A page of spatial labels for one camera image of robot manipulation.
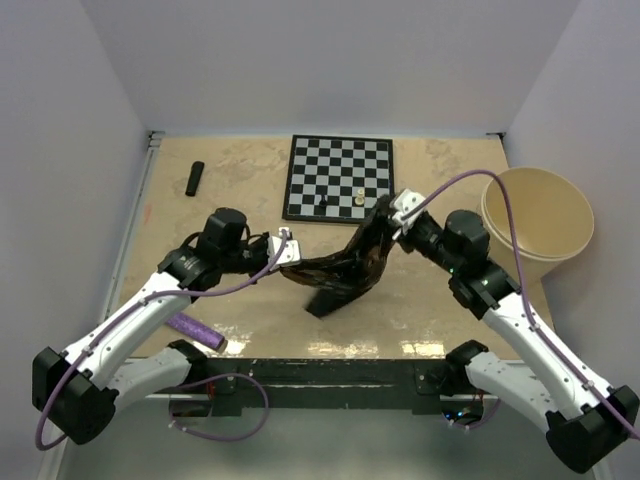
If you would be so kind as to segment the black trash bag roll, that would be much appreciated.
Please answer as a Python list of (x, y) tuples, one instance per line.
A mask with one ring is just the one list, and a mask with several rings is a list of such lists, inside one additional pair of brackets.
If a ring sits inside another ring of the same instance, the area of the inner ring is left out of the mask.
[(189, 177), (187, 180), (185, 195), (194, 197), (198, 191), (205, 164), (202, 161), (195, 161), (191, 165)]

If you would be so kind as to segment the beige round trash bin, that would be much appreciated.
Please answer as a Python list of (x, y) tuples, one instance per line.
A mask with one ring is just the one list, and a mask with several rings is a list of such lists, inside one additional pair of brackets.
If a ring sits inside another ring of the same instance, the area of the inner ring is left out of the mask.
[(486, 185), (479, 203), (490, 234), (490, 257), (513, 278), (522, 273), (531, 285), (588, 246), (594, 214), (585, 195), (551, 171), (517, 167), (499, 177), (512, 207), (521, 266), (516, 266), (506, 205), (495, 180)]

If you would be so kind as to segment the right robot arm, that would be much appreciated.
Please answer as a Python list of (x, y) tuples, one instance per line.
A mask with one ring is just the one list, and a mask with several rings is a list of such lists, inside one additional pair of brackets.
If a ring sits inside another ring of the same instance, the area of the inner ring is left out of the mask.
[(498, 333), (531, 373), (513, 370), (486, 348), (463, 361), (466, 379), (534, 423), (553, 453), (584, 474), (630, 438), (639, 398), (582, 362), (535, 312), (522, 287), (489, 256), (481, 217), (455, 210), (439, 225), (427, 212), (397, 213), (395, 239), (449, 273), (456, 301)]

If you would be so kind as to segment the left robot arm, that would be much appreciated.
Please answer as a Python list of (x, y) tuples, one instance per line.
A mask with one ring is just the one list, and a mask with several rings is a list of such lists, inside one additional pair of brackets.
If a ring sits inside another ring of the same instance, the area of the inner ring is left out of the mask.
[(244, 214), (219, 208), (204, 228), (169, 251), (146, 283), (102, 324), (62, 351), (32, 362), (34, 443), (47, 451), (65, 440), (86, 444), (131, 405), (167, 388), (194, 388), (207, 355), (180, 340), (136, 362), (130, 355), (200, 298), (231, 295), (281, 270), (299, 249), (289, 228), (251, 234)]

